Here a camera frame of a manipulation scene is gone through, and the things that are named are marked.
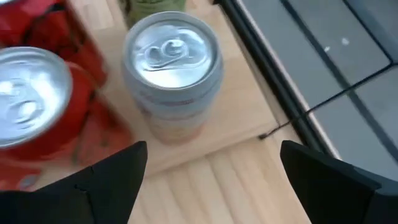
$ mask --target wooden table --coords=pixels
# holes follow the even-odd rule
[[[286,127],[256,139],[287,119],[219,6],[187,1],[187,11],[215,30],[226,78],[202,135],[170,147],[152,137],[121,78],[126,28],[116,0],[74,2],[112,71],[103,93],[149,146],[146,178],[129,223],[310,223],[279,159],[281,141],[297,137]],[[36,187],[72,172],[49,169]]]

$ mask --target soda can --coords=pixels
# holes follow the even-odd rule
[[[184,11],[187,0],[118,0],[127,27],[149,15],[164,11]]]
[[[124,79],[150,130],[166,144],[200,133],[223,79],[216,35],[184,12],[139,21],[123,52]]]
[[[27,173],[49,162],[89,166],[132,143],[77,64],[48,50],[11,47],[0,50],[0,73],[0,164]],[[0,180],[10,175],[0,172]]]
[[[67,0],[0,1],[0,42],[52,51],[84,68],[97,85],[106,82],[106,63]]]

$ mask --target wooden tray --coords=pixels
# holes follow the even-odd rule
[[[206,0],[191,0],[187,5],[190,14],[204,20],[216,32],[224,57],[225,79],[201,135],[186,144],[165,146],[151,135],[124,85],[121,54],[127,31],[116,0],[75,0],[75,7],[85,25],[91,28],[111,69],[103,93],[129,123],[136,139],[148,143],[147,174],[253,138],[277,126],[221,9]]]

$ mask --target beer can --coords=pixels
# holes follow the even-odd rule
[[[49,161],[89,166],[132,143],[77,64],[48,50],[11,47],[0,50],[0,73],[0,164],[28,173]],[[10,175],[0,172],[0,180]]]
[[[124,79],[150,130],[166,144],[197,136],[223,79],[216,35],[184,12],[139,21],[123,52]]]
[[[127,27],[149,15],[164,11],[184,11],[187,0],[118,0]]]
[[[67,0],[0,1],[0,42],[52,51],[84,68],[97,85],[106,82],[106,63]]]

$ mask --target red can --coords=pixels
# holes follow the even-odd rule
[[[84,68],[97,85],[106,81],[105,62],[67,0],[0,1],[0,42],[52,51]]]
[[[88,166],[132,143],[79,65],[44,49],[11,47],[0,50],[0,74],[0,164]],[[0,172],[0,182],[11,176]]]

